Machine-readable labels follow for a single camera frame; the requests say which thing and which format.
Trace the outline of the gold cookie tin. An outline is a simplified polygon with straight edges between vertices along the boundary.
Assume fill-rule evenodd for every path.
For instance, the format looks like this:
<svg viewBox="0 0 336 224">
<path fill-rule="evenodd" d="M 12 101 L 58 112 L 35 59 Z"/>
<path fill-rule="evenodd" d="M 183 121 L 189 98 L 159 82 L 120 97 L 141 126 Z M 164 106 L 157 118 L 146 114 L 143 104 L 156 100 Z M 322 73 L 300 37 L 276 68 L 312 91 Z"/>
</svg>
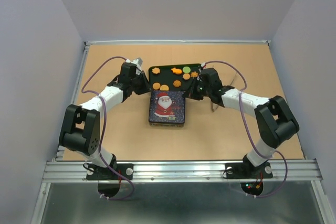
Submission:
<svg viewBox="0 0 336 224">
<path fill-rule="evenodd" d="M 149 125 L 153 127 L 166 127 L 166 128 L 183 128 L 184 127 L 184 124 L 165 123 L 165 122 L 150 122 Z"/>
</svg>

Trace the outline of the gold tin lid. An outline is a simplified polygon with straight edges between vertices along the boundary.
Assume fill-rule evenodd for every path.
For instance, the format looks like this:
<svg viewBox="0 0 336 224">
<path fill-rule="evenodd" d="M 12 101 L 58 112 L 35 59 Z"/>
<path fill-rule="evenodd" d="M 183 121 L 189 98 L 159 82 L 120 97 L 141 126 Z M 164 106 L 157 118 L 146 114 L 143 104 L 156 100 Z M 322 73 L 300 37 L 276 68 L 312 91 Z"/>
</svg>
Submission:
<svg viewBox="0 0 336 224">
<path fill-rule="evenodd" d="M 185 107 L 183 91 L 152 91 L 149 103 L 149 123 L 185 124 Z"/>
</svg>

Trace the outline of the metal tongs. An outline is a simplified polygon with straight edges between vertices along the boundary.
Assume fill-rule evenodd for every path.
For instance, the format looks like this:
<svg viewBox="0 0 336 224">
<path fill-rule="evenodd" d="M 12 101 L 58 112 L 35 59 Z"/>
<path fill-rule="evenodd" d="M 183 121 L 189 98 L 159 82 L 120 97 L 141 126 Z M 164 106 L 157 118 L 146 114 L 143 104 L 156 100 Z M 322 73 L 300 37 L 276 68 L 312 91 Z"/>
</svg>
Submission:
<svg viewBox="0 0 336 224">
<path fill-rule="evenodd" d="M 235 73 L 232 77 L 230 77 L 229 81 L 226 83 L 227 86 L 232 86 L 235 79 L 237 77 L 237 74 Z M 219 108 L 218 104 L 213 103 L 212 101 L 210 102 L 210 109 L 211 112 L 215 112 Z"/>
</svg>

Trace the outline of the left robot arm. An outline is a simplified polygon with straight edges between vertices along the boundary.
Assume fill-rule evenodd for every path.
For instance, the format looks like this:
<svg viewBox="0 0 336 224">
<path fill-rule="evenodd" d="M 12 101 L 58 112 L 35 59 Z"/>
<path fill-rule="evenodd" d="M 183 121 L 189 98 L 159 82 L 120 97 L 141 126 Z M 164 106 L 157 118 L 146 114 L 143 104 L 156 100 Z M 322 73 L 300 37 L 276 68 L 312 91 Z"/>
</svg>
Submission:
<svg viewBox="0 0 336 224">
<path fill-rule="evenodd" d="M 80 105 L 71 104 L 65 110 L 59 145 L 81 154 L 86 163 L 88 179 L 132 179 L 133 165 L 117 165 L 116 156 L 102 147 L 107 127 L 107 113 L 124 102 L 132 93 L 150 91 L 148 79 L 141 68 L 142 59 L 127 59 L 120 73 L 94 97 Z"/>
</svg>

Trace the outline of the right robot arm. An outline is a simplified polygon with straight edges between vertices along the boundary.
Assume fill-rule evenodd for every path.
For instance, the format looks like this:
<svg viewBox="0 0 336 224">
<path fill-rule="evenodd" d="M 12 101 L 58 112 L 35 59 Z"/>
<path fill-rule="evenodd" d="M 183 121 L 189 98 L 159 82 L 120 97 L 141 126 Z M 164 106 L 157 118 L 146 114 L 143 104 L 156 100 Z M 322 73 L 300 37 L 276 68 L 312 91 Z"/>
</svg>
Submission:
<svg viewBox="0 0 336 224">
<path fill-rule="evenodd" d="M 242 162 L 225 169 L 225 178 L 253 178 L 263 171 L 267 161 L 277 148 L 292 138 L 300 129 L 299 124 L 285 99 L 258 97 L 222 84 L 214 68 L 205 68 L 198 74 L 191 73 L 192 82 L 183 96 L 193 100 L 208 97 L 223 108 L 234 109 L 241 116 L 253 117 L 258 126 L 260 139 L 252 142 L 252 149 Z"/>
</svg>

